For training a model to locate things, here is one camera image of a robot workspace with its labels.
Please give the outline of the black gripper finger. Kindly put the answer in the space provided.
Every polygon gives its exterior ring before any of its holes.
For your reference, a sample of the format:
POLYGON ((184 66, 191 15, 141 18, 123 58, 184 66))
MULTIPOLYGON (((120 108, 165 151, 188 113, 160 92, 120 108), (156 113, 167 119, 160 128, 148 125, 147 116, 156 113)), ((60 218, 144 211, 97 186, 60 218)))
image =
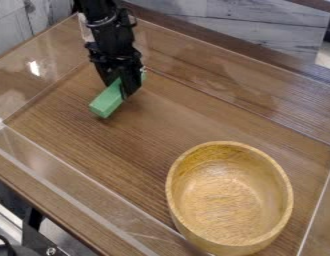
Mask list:
POLYGON ((120 65, 119 60, 95 61, 95 67, 96 67, 97 73, 107 87, 111 86, 111 84, 117 80, 120 76, 119 65, 120 65))
POLYGON ((120 68, 121 93, 127 99, 139 90, 143 84, 143 64, 140 61, 128 63, 120 68))

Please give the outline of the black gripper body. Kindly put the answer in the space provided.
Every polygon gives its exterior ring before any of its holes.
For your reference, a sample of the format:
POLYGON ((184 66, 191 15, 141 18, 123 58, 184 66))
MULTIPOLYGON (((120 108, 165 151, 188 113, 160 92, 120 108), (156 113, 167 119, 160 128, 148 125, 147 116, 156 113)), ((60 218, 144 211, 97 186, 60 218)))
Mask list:
POLYGON ((135 48, 133 28, 137 23, 128 19, 88 20, 84 28, 88 35, 85 48, 91 54, 91 60, 107 69, 143 68, 141 53, 135 48))

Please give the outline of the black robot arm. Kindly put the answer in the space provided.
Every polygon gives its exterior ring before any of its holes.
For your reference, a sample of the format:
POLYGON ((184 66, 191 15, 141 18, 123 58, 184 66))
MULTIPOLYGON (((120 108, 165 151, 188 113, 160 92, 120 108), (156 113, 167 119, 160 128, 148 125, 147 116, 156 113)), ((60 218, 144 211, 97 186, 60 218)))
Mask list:
POLYGON ((107 86, 121 81, 121 97, 127 99, 141 87, 144 68, 141 52, 133 46, 137 22, 131 22, 120 0, 75 0, 75 7, 93 37, 85 43, 91 62, 107 86))

